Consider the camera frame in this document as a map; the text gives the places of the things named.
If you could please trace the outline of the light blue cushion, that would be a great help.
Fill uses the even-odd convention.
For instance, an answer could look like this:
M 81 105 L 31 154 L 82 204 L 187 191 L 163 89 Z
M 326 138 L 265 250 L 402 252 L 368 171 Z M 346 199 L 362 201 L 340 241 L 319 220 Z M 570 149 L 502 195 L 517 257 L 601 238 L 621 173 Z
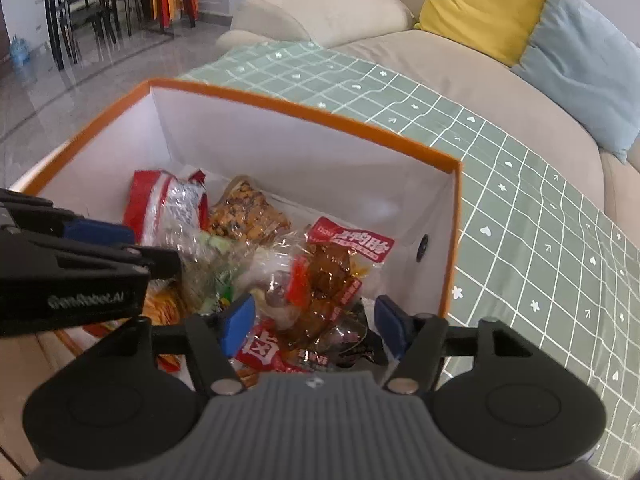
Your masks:
M 639 135 L 639 48 L 586 0 L 544 0 L 512 72 L 620 162 Z

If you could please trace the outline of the blue water bottle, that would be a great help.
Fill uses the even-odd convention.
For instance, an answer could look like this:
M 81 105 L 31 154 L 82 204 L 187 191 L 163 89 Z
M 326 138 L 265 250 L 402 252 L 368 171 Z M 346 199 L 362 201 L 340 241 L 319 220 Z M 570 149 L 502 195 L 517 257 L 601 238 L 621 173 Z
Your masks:
M 10 57 L 13 66 L 22 70 L 30 63 L 30 51 L 28 42 L 21 37 L 14 36 L 10 43 Z

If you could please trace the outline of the beige sofa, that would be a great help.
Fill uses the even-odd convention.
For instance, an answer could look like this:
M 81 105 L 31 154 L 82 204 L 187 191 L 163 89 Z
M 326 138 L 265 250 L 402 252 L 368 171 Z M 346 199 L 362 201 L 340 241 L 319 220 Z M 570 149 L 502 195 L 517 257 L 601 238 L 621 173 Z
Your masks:
M 242 0 L 216 55 L 311 40 L 397 70 L 503 129 L 559 170 L 633 241 L 639 239 L 639 149 L 626 162 L 510 68 L 414 28 L 419 0 Z

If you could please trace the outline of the yellow cushion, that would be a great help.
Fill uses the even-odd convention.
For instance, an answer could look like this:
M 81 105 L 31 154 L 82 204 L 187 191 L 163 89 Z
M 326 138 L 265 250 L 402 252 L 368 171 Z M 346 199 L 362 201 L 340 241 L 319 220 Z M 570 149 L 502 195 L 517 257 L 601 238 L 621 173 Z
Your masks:
M 416 27 L 513 66 L 544 0 L 425 0 Z

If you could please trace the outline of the black dining chairs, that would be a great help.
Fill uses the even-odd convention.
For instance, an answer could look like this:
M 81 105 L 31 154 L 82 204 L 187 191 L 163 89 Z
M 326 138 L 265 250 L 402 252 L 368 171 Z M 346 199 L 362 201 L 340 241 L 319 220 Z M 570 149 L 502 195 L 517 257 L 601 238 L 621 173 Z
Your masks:
M 77 63 L 80 49 L 76 32 L 85 26 L 96 39 L 114 44 L 122 34 L 132 33 L 132 23 L 151 19 L 151 0 L 42 0 L 49 48 L 59 70 L 63 58 Z

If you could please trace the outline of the red fries snack bag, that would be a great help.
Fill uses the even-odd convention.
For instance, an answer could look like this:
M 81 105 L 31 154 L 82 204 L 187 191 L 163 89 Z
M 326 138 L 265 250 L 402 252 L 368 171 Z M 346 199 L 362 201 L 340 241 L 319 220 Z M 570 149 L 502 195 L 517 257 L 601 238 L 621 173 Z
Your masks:
M 180 324 L 190 313 L 182 298 L 177 280 L 150 281 L 146 291 L 142 315 L 149 318 L 154 326 Z M 103 338 L 126 322 L 126 318 L 82 326 L 82 329 L 96 338 Z

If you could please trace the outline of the green checkered tablecloth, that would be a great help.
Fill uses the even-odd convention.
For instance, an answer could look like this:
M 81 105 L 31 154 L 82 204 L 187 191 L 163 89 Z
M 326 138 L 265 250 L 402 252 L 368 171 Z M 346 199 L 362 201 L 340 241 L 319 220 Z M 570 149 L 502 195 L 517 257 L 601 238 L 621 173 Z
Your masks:
M 582 378 L 606 409 L 593 466 L 608 479 L 638 471 L 639 251 L 558 170 L 423 84 L 312 42 L 240 47 L 186 78 L 320 108 L 459 159 L 451 323 L 500 318 Z

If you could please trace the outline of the peanut snack bag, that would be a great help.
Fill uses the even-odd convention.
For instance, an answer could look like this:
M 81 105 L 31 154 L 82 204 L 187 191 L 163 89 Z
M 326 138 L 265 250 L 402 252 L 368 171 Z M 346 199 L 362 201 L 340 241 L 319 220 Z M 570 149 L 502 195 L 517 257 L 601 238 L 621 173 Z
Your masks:
M 265 244 L 288 232 L 291 221 L 247 176 L 234 178 L 209 208 L 206 230 L 239 242 Z

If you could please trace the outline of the clear nut mix packet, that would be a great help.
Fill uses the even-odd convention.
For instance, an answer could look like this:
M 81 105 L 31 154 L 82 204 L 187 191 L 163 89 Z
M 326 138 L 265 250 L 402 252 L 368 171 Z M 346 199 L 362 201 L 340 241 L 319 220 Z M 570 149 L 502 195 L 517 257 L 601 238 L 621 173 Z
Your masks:
M 235 282 L 248 270 L 256 246 L 204 231 L 186 231 L 177 238 L 181 292 L 191 312 L 213 314 L 235 300 Z

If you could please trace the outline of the orange cardboard box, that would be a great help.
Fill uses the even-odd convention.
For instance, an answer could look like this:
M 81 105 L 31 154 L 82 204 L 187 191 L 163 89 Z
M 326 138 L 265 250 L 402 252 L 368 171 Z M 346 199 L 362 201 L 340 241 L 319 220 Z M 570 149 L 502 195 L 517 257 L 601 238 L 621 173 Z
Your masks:
M 138 170 L 201 169 L 210 198 L 249 178 L 296 228 L 326 217 L 392 238 L 369 297 L 445 314 L 454 272 L 457 159 L 323 110 L 196 82 L 152 79 L 114 103 L 16 184 L 96 220 L 125 211 Z

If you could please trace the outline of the red foil snack bag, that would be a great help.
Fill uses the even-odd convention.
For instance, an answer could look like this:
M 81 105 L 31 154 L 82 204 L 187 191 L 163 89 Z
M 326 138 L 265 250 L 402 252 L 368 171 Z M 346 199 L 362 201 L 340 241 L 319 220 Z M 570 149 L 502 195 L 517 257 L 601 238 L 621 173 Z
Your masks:
M 139 170 L 131 181 L 122 224 L 134 231 L 138 245 L 151 246 L 168 224 L 204 229 L 207 209 L 202 170 L 186 179 L 162 170 Z

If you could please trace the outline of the clear red candy packet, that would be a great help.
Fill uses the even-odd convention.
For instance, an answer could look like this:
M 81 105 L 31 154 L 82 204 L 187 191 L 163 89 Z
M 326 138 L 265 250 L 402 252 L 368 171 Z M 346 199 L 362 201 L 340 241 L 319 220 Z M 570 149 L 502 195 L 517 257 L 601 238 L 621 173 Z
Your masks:
M 291 328 L 310 304 L 307 265 L 302 258 L 258 252 L 247 271 L 247 284 L 259 315 L 278 330 Z

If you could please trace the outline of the red braised meat packet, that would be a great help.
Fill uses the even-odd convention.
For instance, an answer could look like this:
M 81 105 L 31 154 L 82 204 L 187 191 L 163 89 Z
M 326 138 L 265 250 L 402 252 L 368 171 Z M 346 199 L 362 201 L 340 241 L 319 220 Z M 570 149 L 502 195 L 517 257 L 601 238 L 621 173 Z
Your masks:
M 304 259 L 310 304 L 291 328 L 278 330 L 259 315 L 254 300 L 256 320 L 235 352 L 235 361 L 255 374 L 350 370 L 352 367 L 338 367 L 331 361 L 332 328 L 357 300 L 366 306 L 382 289 L 383 268 L 394 246 L 394 240 L 386 235 L 348 228 L 321 217 L 306 230 L 280 234 L 270 244 L 257 248 L 252 262 L 258 252 Z M 235 285 L 240 292 L 250 294 L 247 271 Z M 356 365 L 370 365 L 375 370 L 386 367 L 365 360 Z

